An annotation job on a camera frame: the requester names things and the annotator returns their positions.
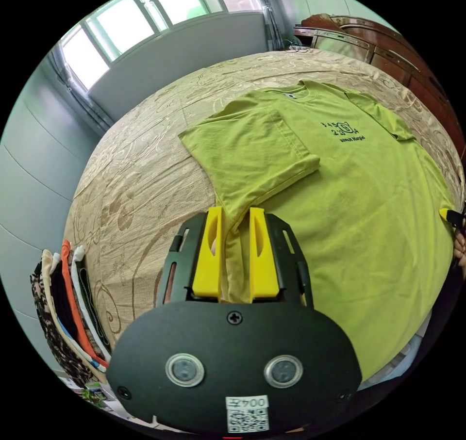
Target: orange cloth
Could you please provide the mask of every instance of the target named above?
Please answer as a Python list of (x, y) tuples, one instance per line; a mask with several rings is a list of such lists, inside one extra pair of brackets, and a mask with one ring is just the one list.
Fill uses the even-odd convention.
[(104, 361), (103, 359), (99, 358), (96, 355), (96, 352), (94, 351), (94, 348), (92, 347), (89, 338), (86, 335), (86, 330), (83, 325), (83, 321), (81, 320), (81, 316), (79, 314), (78, 306), (76, 304), (76, 299), (74, 297), (73, 293), (73, 285), (71, 284), (71, 277), (69, 275), (69, 269), (68, 269), (68, 256), (71, 250), (71, 244), (69, 243), (68, 240), (63, 240), (63, 245), (62, 245), (62, 275), (65, 280), (65, 286), (67, 289), (67, 296), (68, 296), (68, 301), (69, 305), (71, 307), (71, 314), (73, 315), (73, 320), (76, 324), (76, 327), (78, 329), (78, 343), (81, 346), (81, 348), (93, 359), (95, 359), (97, 362), (102, 364), (104, 367), (108, 367), (108, 362)]

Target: bedspread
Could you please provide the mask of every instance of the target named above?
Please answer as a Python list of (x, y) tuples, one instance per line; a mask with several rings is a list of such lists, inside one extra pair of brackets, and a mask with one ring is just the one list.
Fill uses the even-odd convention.
[(241, 57), (191, 73), (115, 123), (90, 157), (64, 237), (84, 245), (92, 295), (113, 347), (154, 306), (161, 269), (181, 223), (215, 205), (212, 185), (178, 134), (252, 89), (308, 79), (372, 94), (404, 119), (443, 173), (458, 210), (460, 158), (444, 128), (408, 89), (371, 65), (309, 49)]

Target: black print on shirt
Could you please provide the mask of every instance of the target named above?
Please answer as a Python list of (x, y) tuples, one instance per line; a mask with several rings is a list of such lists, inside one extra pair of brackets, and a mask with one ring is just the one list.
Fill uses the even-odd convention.
[(353, 133), (353, 134), (358, 134), (359, 131), (356, 128), (352, 128), (350, 124), (347, 121), (344, 122), (338, 122), (338, 123), (322, 123), (320, 122), (321, 125), (324, 125), (325, 128), (329, 128), (330, 131), (335, 135), (335, 136), (344, 136), (348, 133)]
[(348, 134), (359, 134), (359, 131), (356, 128), (352, 128), (351, 125), (347, 122), (332, 122), (332, 123), (323, 123), (320, 122), (325, 128), (330, 129), (332, 134), (335, 136), (347, 136), (346, 138), (341, 138), (340, 141), (342, 143), (349, 142), (349, 141), (362, 141), (365, 139), (364, 136), (352, 136), (349, 137)]

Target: screw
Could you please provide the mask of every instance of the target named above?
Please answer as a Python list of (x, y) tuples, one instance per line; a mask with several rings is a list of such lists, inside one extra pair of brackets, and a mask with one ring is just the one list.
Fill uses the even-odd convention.
[(238, 325), (243, 322), (243, 316), (239, 312), (233, 310), (227, 315), (227, 320), (232, 325)]
[(351, 398), (351, 392), (349, 390), (343, 390), (337, 397), (337, 403), (343, 403)]
[(131, 398), (133, 397), (133, 395), (131, 395), (131, 392), (126, 387), (118, 387), (116, 391), (126, 401), (131, 400)]

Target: leopard print fabric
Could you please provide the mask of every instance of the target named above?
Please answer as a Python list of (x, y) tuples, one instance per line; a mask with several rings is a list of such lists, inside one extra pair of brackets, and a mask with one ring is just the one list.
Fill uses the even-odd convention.
[(30, 275), (37, 318), (39, 319), (45, 339), (57, 362), (78, 387), (84, 388), (86, 383), (95, 382), (97, 379), (92, 372), (83, 365), (81, 360), (69, 348), (60, 333), (58, 333), (52, 320), (49, 305), (47, 304), (42, 273), (38, 272), (41, 269), (42, 263), (39, 263), (34, 273)]
[[(69, 255), (68, 255), (68, 270), (69, 270), (69, 276), (71, 276), (71, 265), (73, 263), (73, 256), (74, 256), (74, 250), (70, 250)], [(79, 317), (81, 318), (81, 322), (83, 323), (84, 330), (86, 332), (87, 338), (89, 339), (89, 343), (92, 346), (92, 349), (96, 353), (96, 355), (100, 358), (105, 360), (102, 351), (99, 348), (99, 345), (96, 343), (96, 340), (92, 336), (92, 332), (89, 330), (89, 327), (86, 323), (86, 320), (84, 319), (83, 311), (81, 311), (81, 308), (79, 307), (79, 300), (78, 300), (78, 295), (76, 294), (76, 290), (74, 289), (74, 283), (73, 283), (73, 295), (74, 295), (74, 300), (76, 301), (76, 307), (78, 308), (79, 311)]]

